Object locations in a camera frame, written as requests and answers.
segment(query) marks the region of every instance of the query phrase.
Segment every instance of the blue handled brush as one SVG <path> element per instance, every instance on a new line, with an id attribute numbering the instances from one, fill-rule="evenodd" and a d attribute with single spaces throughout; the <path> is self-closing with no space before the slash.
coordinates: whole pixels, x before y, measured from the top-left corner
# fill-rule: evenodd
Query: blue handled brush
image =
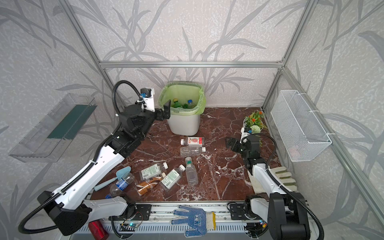
<path id="1" fill-rule="evenodd" d="M 118 170 L 116 172 L 116 177 L 114 177 L 114 178 L 112 178 L 112 179 L 110 179 L 108 181 L 105 181 L 103 183 L 100 183 L 99 185 L 96 185 L 93 189 L 95 191 L 98 191 L 98 190 L 104 188 L 105 186 L 107 186 L 108 184 L 114 182 L 116 179 L 121 179 L 126 173 L 128 173 L 130 171 L 131 171 L 131 167 L 130 166 L 124 167 L 124 168 L 122 168 L 122 169 L 120 169 L 120 170 Z"/>

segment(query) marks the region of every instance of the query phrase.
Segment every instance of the brown marble surface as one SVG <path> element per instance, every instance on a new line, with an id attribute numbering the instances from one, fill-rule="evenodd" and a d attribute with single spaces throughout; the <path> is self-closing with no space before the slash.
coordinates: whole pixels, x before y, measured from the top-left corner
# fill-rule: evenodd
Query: brown marble surface
<path id="1" fill-rule="evenodd" d="M 225 137 L 240 139 L 244 117 L 259 110 L 259 108 L 206 108 L 201 115 L 200 129 L 196 136 L 205 137 L 207 151 L 197 157 L 192 157 L 199 177 L 199 184 L 190 187 L 187 184 L 185 172 L 182 178 L 169 192 L 159 185 L 139 196 L 136 187 L 131 184 L 125 193 L 134 201 L 198 201 L 198 200 L 245 200 L 247 195 L 253 195 L 253 189 L 243 165 L 240 154 L 225 148 Z M 147 138 L 121 164 L 112 169 L 101 182 L 115 176 L 116 171 L 131 166 L 131 172 L 136 177 L 135 183 L 140 182 L 139 171 L 154 163 L 168 163 L 168 173 L 174 167 L 183 164 L 185 159 L 180 157 L 180 139 L 184 136 L 171 132 L 167 121 L 155 121 Z M 261 156 L 264 159 L 272 152 L 273 143 L 267 137 L 262 137 Z M 271 161 L 271 167 L 280 166 L 277 155 Z M 109 192 L 111 184 L 93 192 L 91 199 L 103 199 Z"/>

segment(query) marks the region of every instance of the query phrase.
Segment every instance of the white wire basket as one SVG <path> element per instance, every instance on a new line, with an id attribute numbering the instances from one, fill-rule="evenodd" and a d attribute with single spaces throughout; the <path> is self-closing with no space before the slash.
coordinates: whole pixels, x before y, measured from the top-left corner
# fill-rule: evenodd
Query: white wire basket
<path id="1" fill-rule="evenodd" d="M 332 143 L 296 90 L 281 90 L 271 115 L 292 162 L 310 161 Z"/>

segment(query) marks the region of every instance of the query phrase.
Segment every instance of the trash can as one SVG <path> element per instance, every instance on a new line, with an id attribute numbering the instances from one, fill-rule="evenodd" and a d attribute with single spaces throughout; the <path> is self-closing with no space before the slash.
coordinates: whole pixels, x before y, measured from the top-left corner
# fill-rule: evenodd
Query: trash can
<path id="1" fill-rule="evenodd" d="M 197 133 L 200 126 L 200 115 L 204 112 L 206 98 L 204 88 L 198 83 L 171 82 L 161 91 L 159 106 L 164 109 L 164 103 L 177 98 L 181 104 L 192 100 L 196 106 L 192 109 L 170 108 L 170 118 L 167 119 L 170 130 L 174 134 L 192 136 Z"/>

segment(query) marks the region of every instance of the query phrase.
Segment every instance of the leaf pattern wallpaper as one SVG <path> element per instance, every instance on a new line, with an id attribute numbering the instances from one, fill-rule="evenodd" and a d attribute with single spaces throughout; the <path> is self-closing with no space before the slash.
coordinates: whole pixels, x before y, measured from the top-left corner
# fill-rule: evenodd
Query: leaf pattern wallpaper
<path id="1" fill-rule="evenodd" d="M 317 4 L 288 68 L 384 197 L 384 1 L 334 0 Z M 330 148 L 309 162 L 292 163 L 269 112 L 280 159 L 325 225 L 327 239 L 384 239 L 384 230 Z"/>
<path id="2" fill-rule="evenodd" d="M 0 232 L 1 239 L 54 239 L 57 231 L 24 235 L 21 219 L 81 169 L 117 124 L 111 92 L 58 3 L 0 2 Z M 9 151 L 67 94 L 95 97 L 98 105 L 56 163 L 20 162 Z M 52 225 L 44 211 L 30 228 Z"/>
<path id="3" fill-rule="evenodd" d="M 102 61 L 278 61 L 306 0 L 70 3 Z M 157 96 L 171 81 L 200 83 L 208 106 L 261 106 L 274 73 L 273 68 L 108 69 L 114 82 L 150 86 Z M 133 92 L 121 93 L 128 98 Z"/>

